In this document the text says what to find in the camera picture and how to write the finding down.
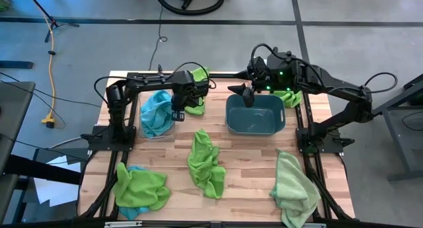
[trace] concrete floor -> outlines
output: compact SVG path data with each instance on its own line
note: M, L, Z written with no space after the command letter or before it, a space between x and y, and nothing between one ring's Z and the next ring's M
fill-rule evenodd
M14 8L0 17L40 17L30 0L13 0ZM169 0L179 5L178 0ZM200 7L213 0L195 0ZM302 20L423 22L423 0L298 0ZM39 0L55 17L99 19L158 19L157 0ZM194 20L295 20L291 0L227 0L218 11L202 17L180 17L168 11L164 19ZM82 24L55 30L54 78L58 96L100 104L93 82L110 70L142 70L157 40L154 24ZM0 22L0 56L5 60L35 63L34 69L2 69L22 81L35 81L50 92L48 54L43 42L46 25ZM423 28L304 27L309 58L334 77L363 84L380 71L399 77L396 89L373 96L374 107L401 92L401 87L422 73ZM173 69L185 61L197 61L216 71L240 71L247 66L252 47L261 42L301 55L295 26L182 25L165 24L153 69L160 63ZM266 51L258 54L267 56ZM372 81L382 89L391 79ZM332 113L346 102L330 97ZM58 102L65 119L63 130L50 130L40 123L48 108L32 100L19 139L49 146L91 131L98 108ZM356 217L362 221L421 227L423 179L389 184L387 175L403 171L392 139L382 118L341 129L356 142L346 148L345 161ZM33 150L16 144L14 153L32 157Z

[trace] yellow extension cord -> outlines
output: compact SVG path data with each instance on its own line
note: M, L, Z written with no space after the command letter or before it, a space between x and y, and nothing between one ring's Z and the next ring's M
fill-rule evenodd
M48 30L50 31L50 35L52 36L52 52L54 52L54 35L53 35L53 30L50 27L50 24L48 23L47 20L47 16L43 13L43 11L41 10L41 8L39 6L37 6L38 9L41 11L42 13L42 17L44 18L44 20L46 21L46 24L48 26ZM50 62L48 63L48 76L50 77L50 83L52 84L52 108L54 108L54 102L55 100L55 96L56 96L56 89L54 87L54 81L53 81L53 76L52 76L52 62L53 62L53 55L50 54ZM55 124L55 120L53 118L53 109L50 109L50 111L48 112L47 116L41 120L41 122L43 124L46 124L48 122L52 122L53 124Z

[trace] wooden table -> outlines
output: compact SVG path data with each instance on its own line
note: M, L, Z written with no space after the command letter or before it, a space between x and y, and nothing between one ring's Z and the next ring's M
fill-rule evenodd
M110 75L126 76L128 71L111 71ZM109 79L107 85L115 82ZM185 221L280 221L281 211L275 205L269 191L275 183L275 148L288 151L301 164L303 159L297 150L295 129L297 118L294 109L286 110L286 127L270 137L232 135L225 125L225 103L229 85L240 85L237 79L214 79L217 88L206 97L206 113L203 116L185 114L184 122L177 122L172 135L161 141L137 137L134 150L130 152L128 165L140 165L168 175L166 185L172 194L160 211L142 214L143 220ZM142 92L139 102L143 104L153 92ZM327 95L310 95L311 109L316 122L332 114ZM139 128L139 106L135 126ZM108 124L108 109L103 103L98 124ZM199 129L220 146L219 165L227 170L225 191L220 200L203 197L202 191L192 182L187 166L194 132ZM87 166L81 187L79 212L83 213L104 188L111 152L100 151ZM348 215L354 216L348 183L340 159L333 154L322 154L322 164L329 192ZM108 212L114 197L110 193Z

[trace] black hose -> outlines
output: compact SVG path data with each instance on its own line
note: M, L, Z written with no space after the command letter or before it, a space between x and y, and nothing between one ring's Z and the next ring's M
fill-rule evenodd
M183 16L199 16L216 11L218 8L220 8L220 6L222 6L224 0L218 0L215 5L200 10L186 10L186 8L191 4L192 0L185 0L184 4L182 5L182 9L177 9L176 7L170 6L165 0L158 1L164 8L171 11L172 13Z

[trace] light green towel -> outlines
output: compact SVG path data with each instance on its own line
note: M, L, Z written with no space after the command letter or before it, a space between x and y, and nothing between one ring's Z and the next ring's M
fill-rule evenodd
M276 183L270 195L282 208L282 222L301 228L320 200L316 186L304 175L295 156L278 150Z
M293 91L275 91L273 95L280 97L286 108L293 108L301 102L301 91L293 93Z
M207 71L207 74L209 73L209 68L205 67L204 68ZM202 68L198 68L196 70L194 70L192 73L192 76L194 76L194 80L195 82L200 82L203 79L207 79L207 75L206 73L204 73L204 70ZM186 106L185 107L185 111L189 114L193 114L193 115L202 115L204 114L204 111L206 111L206 105L204 104L205 102L203 102L202 98L199 98L198 104L201 106L197 106L195 108L192 108L190 106Z
M157 211L171 196L171 191L165 187L165 174L153 171L128 172L123 163L118 164L116 172L118 181L113 186L113 193L116 205L120 207L148 207Z
M203 129L195 133L188 166L192 181L208 198L219 199L223 193L226 170L217 165L218 154L219 147L213 146Z

